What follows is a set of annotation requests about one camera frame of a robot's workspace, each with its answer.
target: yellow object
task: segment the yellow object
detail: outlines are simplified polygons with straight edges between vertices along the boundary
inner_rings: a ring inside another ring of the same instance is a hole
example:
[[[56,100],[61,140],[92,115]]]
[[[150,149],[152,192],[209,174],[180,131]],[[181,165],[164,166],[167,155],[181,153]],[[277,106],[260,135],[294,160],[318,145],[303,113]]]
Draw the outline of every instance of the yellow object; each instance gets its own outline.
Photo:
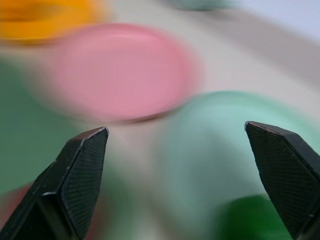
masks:
[[[35,44],[102,16],[93,0],[0,0],[0,37]]]

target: blurry background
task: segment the blurry background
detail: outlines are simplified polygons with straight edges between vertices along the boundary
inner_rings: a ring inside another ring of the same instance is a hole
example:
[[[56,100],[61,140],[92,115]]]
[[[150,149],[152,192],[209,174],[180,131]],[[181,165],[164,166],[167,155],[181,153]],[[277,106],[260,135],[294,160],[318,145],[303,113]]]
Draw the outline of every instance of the blurry background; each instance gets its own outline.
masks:
[[[201,68],[196,92],[245,91],[266,96],[311,121],[314,131],[320,129],[319,1],[242,0],[232,7],[206,11],[179,9],[169,0],[109,0],[100,4],[101,10],[112,11],[112,22],[164,30],[190,46]],[[174,227],[179,220],[163,217],[171,208],[163,209],[162,202],[167,197],[159,186],[164,180],[155,177],[161,172],[155,167],[159,139],[167,133],[175,113],[173,117],[165,115],[134,123],[93,123],[56,115],[38,96],[33,96],[32,90],[21,90],[23,86],[14,84],[19,78],[24,78],[21,82],[32,78],[38,63],[50,58],[50,48],[7,42],[0,45],[4,62],[24,69],[21,75],[31,72],[30,76],[21,77],[14,75],[15,70],[11,73],[9,67],[0,69],[0,193],[32,181],[72,136],[106,125],[110,138],[105,168],[112,169],[116,176],[108,183],[119,185],[113,185],[109,193],[117,195],[119,188],[120,197],[115,198],[114,204],[128,210],[113,217],[117,226],[111,225],[117,228],[113,234],[97,239],[192,238],[188,231],[181,234]],[[26,146],[28,141],[34,144]]]

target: pink plate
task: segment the pink plate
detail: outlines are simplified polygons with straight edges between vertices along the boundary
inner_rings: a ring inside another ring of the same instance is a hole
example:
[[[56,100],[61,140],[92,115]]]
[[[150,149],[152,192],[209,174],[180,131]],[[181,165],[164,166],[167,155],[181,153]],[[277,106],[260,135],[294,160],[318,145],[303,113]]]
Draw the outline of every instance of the pink plate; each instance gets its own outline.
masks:
[[[93,25],[58,44],[44,90],[58,106],[94,121],[149,118],[191,96],[193,61],[179,42],[156,30]]]

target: pink lid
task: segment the pink lid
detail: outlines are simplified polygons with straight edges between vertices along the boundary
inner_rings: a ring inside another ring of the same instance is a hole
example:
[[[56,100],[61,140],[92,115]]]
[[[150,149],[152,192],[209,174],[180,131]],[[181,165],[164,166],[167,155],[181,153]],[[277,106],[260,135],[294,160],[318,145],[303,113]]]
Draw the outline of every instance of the pink lid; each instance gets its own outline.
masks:
[[[178,42],[153,29],[93,25],[58,45],[44,90],[58,106],[94,121],[148,118],[172,110],[195,91],[193,60]]]

